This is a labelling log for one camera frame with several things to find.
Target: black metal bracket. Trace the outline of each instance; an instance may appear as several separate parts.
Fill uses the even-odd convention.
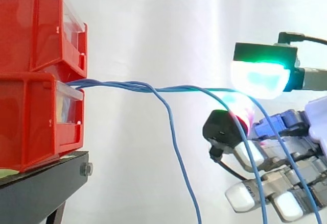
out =
[[[63,211],[65,201],[88,178],[83,173],[88,152],[68,156],[37,170],[0,179],[0,223],[37,224],[48,216],[49,223],[60,223],[55,222],[62,217],[58,211]]]

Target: white plastic cap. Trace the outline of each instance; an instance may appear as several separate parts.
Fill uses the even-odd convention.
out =
[[[229,188],[225,195],[235,212],[247,212],[254,207],[254,199],[242,182]]]
[[[265,158],[262,156],[262,154],[257,149],[257,147],[253,144],[252,141],[248,140],[248,142],[249,142],[251,152],[253,154],[255,164],[256,164],[256,166],[260,166],[265,161]],[[235,151],[238,154],[238,156],[240,157],[240,160],[242,160],[242,162],[246,166],[252,168],[249,155],[247,154],[246,147],[245,147],[245,144],[243,142],[241,142],[240,144],[238,144],[235,147]]]
[[[327,96],[310,101],[305,106],[305,112],[310,123],[309,136],[320,143],[327,156]]]
[[[295,221],[303,216],[303,210],[292,193],[286,192],[274,199],[279,213],[286,221]]]

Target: blue wire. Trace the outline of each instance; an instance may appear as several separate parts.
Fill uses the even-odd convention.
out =
[[[141,83],[141,82],[99,82],[96,80],[90,80],[90,79],[85,79],[85,80],[80,80],[80,81],[74,81],[74,82],[70,82],[68,83],[69,85],[72,86],[80,86],[78,88],[87,88],[87,87],[92,87],[92,86],[98,86],[98,85],[102,85],[102,86],[110,86],[110,87],[117,87],[117,88],[122,88],[122,89],[126,89],[126,90],[131,90],[131,91],[135,91],[135,92],[143,92],[143,93],[150,93],[153,92],[153,90],[149,89],[149,86],[147,86],[146,83]],[[228,89],[228,88],[200,88],[200,87],[196,87],[196,86],[189,86],[189,85],[181,85],[181,86],[173,86],[173,87],[166,87],[166,88],[158,88],[155,89],[157,92],[189,92],[189,91],[201,91],[209,96],[211,96],[212,98],[216,99],[218,102],[220,102],[229,112],[229,108],[228,106],[217,96],[215,96],[214,94],[212,94],[210,91],[225,91],[225,92],[237,92],[236,90],[233,89]],[[268,113],[266,112],[266,110],[262,107],[262,105],[255,100],[254,98],[250,97],[249,98],[253,101],[253,103],[255,103],[258,108],[261,110],[261,112],[263,113],[263,115],[266,117],[267,122],[269,123],[269,125],[271,126],[274,134],[276,135],[279,143],[281,144],[282,149],[284,150],[286,156],[288,157],[293,169],[295,170],[297,176],[299,177],[306,194],[308,195],[308,198],[310,200],[310,203],[312,205],[313,211],[316,215],[317,218],[317,222],[319,224],[321,224],[321,218],[318,212],[318,208],[317,205],[312,197],[312,194],[304,180],[304,178],[302,177],[301,173],[298,170],[298,167],[296,165],[296,163],[294,162],[292,156],[290,155],[290,153],[288,152],[282,138],[280,137],[279,133],[277,132],[277,130],[275,129],[275,127],[273,126],[273,123],[268,115]],[[254,158],[252,156],[250,147],[248,145],[247,139],[246,139],[246,135],[243,131],[242,126],[240,125],[238,119],[235,117],[235,115],[233,115],[233,113],[231,113],[233,120],[235,121],[238,129],[240,130],[242,139],[244,141],[246,150],[249,154],[249,158],[250,158],[250,162],[252,165],[252,168],[254,170],[254,175],[258,184],[258,188],[259,188],[259,194],[260,194],[260,198],[261,198],[261,205],[262,205],[262,215],[263,215],[263,222],[264,224],[267,223],[267,213],[266,213],[266,206],[265,206],[265,201],[264,201],[264,195],[263,195],[263,189],[262,189],[262,184],[261,184],[261,179],[259,176],[259,172],[258,169],[255,165],[254,162]]]
[[[174,150],[175,150],[175,153],[176,153],[176,156],[177,156],[177,159],[178,159],[180,169],[181,169],[183,177],[184,177],[184,181],[186,183],[186,186],[188,188],[188,191],[190,193],[190,196],[192,198],[192,201],[193,201],[193,204],[194,204],[194,207],[195,207],[198,223],[202,224],[200,208],[199,208],[198,202],[196,200],[196,197],[194,195],[193,189],[191,187],[189,177],[188,177],[188,174],[186,172],[186,169],[185,169],[185,166],[184,166],[184,163],[183,163],[182,156],[181,156],[181,154],[179,152],[179,149],[178,149],[172,110],[171,110],[169,104],[166,102],[166,100],[162,96],[160,96],[159,93],[151,85],[146,84],[146,83],[142,83],[142,82],[133,82],[133,83],[148,87],[155,94],[155,96],[165,105],[165,107],[167,109],[168,117],[169,117],[169,125],[170,125],[170,130],[171,130],[172,139],[173,139]]]

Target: black cable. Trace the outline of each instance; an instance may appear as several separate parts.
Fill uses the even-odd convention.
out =
[[[247,180],[244,176],[241,176],[240,174],[238,174],[236,171],[232,170],[231,168],[229,168],[229,166],[227,166],[226,164],[224,164],[221,161],[217,161],[217,163],[226,171],[228,171],[230,174],[232,174],[233,176],[235,176],[236,178],[240,179],[241,181],[245,181]]]
[[[319,39],[315,37],[305,36],[304,40],[327,45],[327,40]]]
[[[306,36],[301,33],[280,32],[278,36],[278,43],[282,43],[282,44],[290,44],[291,42],[303,42],[303,41],[309,41],[309,42],[327,45],[327,40]]]

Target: robotic hand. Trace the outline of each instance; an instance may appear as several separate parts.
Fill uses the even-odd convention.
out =
[[[298,169],[310,187],[317,206],[327,206],[327,96],[311,101],[304,111],[288,110],[271,116],[274,127],[296,161]],[[313,212],[310,201],[296,173],[276,140],[266,119],[247,129],[250,148],[262,175],[266,203],[272,203],[283,222],[292,222]],[[210,157],[217,163],[224,154],[234,154],[242,167],[252,172],[250,160],[239,132],[230,115],[224,110],[211,113],[203,127],[203,136],[212,147]],[[230,187],[225,195],[237,213],[260,207],[255,179],[245,179]]]

